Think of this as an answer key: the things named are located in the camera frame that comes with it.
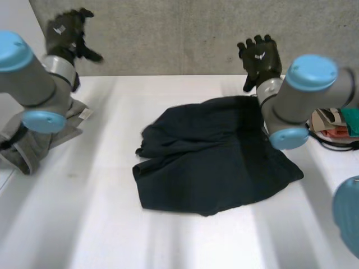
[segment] teal cloth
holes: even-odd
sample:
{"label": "teal cloth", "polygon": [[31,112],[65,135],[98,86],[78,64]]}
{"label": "teal cloth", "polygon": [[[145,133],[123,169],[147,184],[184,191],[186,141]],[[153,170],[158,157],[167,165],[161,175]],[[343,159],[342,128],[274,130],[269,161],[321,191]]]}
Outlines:
{"label": "teal cloth", "polygon": [[342,108],[341,112],[346,120],[349,136],[359,137],[359,109]]}

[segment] gray robot arm segment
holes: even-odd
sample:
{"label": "gray robot arm segment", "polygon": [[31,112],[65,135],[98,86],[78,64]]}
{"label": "gray robot arm segment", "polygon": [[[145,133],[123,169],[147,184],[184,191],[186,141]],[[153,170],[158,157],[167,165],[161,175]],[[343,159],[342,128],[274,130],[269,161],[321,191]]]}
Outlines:
{"label": "gray robot arm segment", "polygon": [[309,137],[305,123],[317,108],[356,107],[355,81],[350,69],[337,69],[319,55],[303,55],[284,81],[273,78],[261,84],[257,95],[272,145],[280,150],[303,145]]}
{"label": "gray robot arm segment", "polygon": [[17,34],[0,31],[0,92],[24,107],[23,124],[40,133],[57,133],[66,125],[76,77],[71,63],[48,55],[41,64]]}

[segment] dark navy garment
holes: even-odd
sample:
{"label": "dark navy garment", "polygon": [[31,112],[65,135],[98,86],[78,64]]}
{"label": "dark navy garment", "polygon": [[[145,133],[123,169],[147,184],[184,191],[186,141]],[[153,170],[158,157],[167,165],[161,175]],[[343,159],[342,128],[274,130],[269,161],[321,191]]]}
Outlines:
{"label": "dark navy garment", "polygon": [[133,174],[143,208],[204,216],[267,199],[303,172],[262,131],[256,97],[167,109],[142,133]]}

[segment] clothing tag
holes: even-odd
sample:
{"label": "clothing tag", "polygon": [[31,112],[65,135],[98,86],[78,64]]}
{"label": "clothing tag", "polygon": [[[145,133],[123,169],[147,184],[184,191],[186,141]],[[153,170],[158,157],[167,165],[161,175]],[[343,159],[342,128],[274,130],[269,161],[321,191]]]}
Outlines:
{"label": "clothing tag", "polygon": [[80,119],[87,120],[91,115],[93,111],[91,109],[85,108],[84,111],[79,115]]}

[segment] white logo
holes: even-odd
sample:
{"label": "white logo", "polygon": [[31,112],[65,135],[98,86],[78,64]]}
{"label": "white logo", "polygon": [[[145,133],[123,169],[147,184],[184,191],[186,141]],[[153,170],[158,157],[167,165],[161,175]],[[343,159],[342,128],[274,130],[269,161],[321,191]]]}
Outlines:
{"label": "white logo", "polygon": [[59,34],[59,35],[61,35],[65,30],[66,30],[66,28],[65,28],[65,26],[63,26],[63,25],[61,25],[59,28],[53,28],[54,29],[54,31],[57,33],[57,34]]}
{"label": "white logo", "polygon": [[254,55],[254,58],[262,60],[264,58],[265,52],[262,55]]}

